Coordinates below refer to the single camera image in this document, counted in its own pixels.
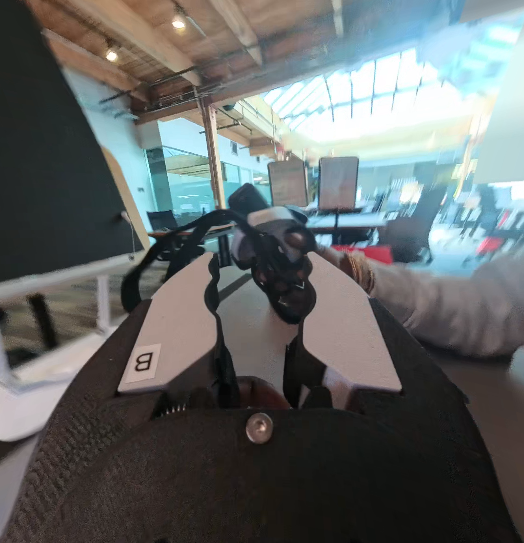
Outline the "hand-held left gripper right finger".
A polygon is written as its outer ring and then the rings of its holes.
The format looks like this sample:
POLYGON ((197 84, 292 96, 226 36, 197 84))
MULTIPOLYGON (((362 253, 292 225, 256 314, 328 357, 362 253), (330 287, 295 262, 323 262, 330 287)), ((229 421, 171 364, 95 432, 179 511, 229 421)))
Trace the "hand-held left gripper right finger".
POLYGON ((360 392, 399 396, 402 384, 369 296, 316 253, 304 271, 307 308, 286 350, 286 399, 299 408, 325 387, 334 408, 352 408, 360 392))

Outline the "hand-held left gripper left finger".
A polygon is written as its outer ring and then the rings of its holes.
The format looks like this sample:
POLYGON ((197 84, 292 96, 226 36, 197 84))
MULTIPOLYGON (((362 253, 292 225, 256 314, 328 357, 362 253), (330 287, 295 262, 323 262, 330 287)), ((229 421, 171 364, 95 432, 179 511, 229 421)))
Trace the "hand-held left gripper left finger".
POLYGON ((173 400, 218 382, 223 334, 218 308, 219 262, 206 253, 152 297, 117 391, 165 391, 173 400))

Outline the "person's right forearm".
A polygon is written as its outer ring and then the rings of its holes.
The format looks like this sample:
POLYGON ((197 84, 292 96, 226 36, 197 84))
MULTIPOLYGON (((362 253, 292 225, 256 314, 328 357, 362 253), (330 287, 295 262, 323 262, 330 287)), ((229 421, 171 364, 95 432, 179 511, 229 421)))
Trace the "person's right forearm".
POLYGON ((316 252, 379 301, 419 341, 464 356, 524 347, 524 246, 469 277, 434 275, 318 245, 316 252))

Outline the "grey desk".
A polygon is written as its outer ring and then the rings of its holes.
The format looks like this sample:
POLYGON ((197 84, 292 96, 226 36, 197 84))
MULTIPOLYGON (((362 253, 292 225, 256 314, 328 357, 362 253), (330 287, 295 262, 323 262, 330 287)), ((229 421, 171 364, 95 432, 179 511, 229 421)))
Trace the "grey desk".
MULTIPOLYGON (((297 328, 279 320, 252 281, 221 302, 218 312, 237 375, 258 376, 280 388, 285 346, 297 328)), ((481 359, 425 348, 469 398, 524 541, 524 349, 512 358, 481 359)), ((66 385, 55 383, 19 394, 0 386, 0 440, 28 438, 0 461, 0 538, 37 441, 29 433, 43 427, 66 385)))

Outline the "person's right hand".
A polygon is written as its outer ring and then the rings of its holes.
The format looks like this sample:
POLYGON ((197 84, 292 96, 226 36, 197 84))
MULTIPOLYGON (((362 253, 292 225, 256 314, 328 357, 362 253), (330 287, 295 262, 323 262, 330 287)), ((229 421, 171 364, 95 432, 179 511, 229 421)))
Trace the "person's right hand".
POLYGON ((260 233, 254 245, 253 281, 287 324, 299 324, 315 302, 309 282, 313 265, 308 257, 315 245, 312 232, 301 225, 286 229, 282 243, 271 234, 260 233))

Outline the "red plastic bin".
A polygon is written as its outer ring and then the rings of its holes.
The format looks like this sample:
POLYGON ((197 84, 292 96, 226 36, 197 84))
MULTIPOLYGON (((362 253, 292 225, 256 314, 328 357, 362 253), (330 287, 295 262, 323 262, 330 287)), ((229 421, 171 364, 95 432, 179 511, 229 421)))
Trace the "red plastic bin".
POLYGON ((365 257, 389 265, 394 263, 392 248, 389 245, 369 245, 359 247, 357 245, 332 245, 333 249, 343 253, 362 253, 365 257))

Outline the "black mesh chair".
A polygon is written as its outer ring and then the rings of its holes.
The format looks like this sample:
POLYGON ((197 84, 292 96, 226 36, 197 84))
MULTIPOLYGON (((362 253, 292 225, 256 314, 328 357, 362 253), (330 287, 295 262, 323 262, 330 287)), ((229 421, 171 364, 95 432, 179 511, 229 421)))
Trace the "black mesh chair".
POLYGON ((172 210, 147 212, 146 214, 153 232, 171 231, 178 227, 172 210))

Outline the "white background table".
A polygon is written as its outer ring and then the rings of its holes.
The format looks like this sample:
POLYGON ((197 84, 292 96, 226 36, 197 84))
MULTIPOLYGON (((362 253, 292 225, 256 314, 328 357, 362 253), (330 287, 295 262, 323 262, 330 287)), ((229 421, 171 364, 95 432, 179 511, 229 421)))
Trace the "white background table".
POLYGON ((355 230, 371 230, 387 227, 388 220, 383 213, 359 213, 313 216, 306 227, 314 234, 333 234, 355 230))

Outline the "black high-back chair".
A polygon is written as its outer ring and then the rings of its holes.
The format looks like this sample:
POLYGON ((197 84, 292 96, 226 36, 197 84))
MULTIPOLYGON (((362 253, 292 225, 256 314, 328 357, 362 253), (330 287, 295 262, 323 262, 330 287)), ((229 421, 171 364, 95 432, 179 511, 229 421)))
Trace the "black high-back chair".
POLYGON ((446 191, 444 185, 423 191, 410 216, 388 221, 380 242, 389 246, 394 262, 426 265, 433 262, 429 235, 446 191))

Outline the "large black board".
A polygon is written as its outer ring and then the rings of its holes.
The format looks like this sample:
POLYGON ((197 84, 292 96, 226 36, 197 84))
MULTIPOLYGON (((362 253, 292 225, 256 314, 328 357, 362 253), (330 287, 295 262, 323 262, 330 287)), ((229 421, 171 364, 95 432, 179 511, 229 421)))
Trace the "large black board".
POLYGON ((0 283, 141 251, 104 154, 21 1, 0 1, 0 283))

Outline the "wooden post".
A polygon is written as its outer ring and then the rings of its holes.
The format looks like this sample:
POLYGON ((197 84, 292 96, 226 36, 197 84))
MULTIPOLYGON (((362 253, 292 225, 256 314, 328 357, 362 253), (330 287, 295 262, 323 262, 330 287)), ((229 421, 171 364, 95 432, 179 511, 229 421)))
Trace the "wooden post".
POLYGON ((205 141, 208 152, 209 171, 211 175, 211 189, 216 209, 226 208, 222 166, 218 149, 218 131, 216 125, 216 109, 209 98, 199 100, 202 116, 205 141))

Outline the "white frame stand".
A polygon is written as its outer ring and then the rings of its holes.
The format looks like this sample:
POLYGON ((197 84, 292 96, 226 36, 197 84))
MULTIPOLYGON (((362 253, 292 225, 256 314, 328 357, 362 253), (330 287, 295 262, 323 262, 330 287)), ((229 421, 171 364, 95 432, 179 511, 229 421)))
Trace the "white frame stand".
POLYGON ((34 363, 29 363, 29 373, 25 375, 28 379, 19 380, 11 374, 10 382, 0 383, 1 445, 13 444, 43 429, 59 400, 65 396, 67 388, 73 384, 80 384, 82 375, 88 375, 90 360, 82 361, 82 355, 92 355, 92 361, 96 363, 96 376, 88 378, 90 393, 96 392, 97 385, 109 384, 112 396, 130 397, 141 394, 122 395, 118 393, 117 388, 150 301, 157 292, 149 299, 142 299, 139 281, 144 271, 145 266, 140 263, 125 276, 122 284, 122 301, 128 317, 106 338, 106 341, 103 338, 97 339, 96 335, 92 334, 80 342, 59 349, 55 355, 44 356, 34 363))

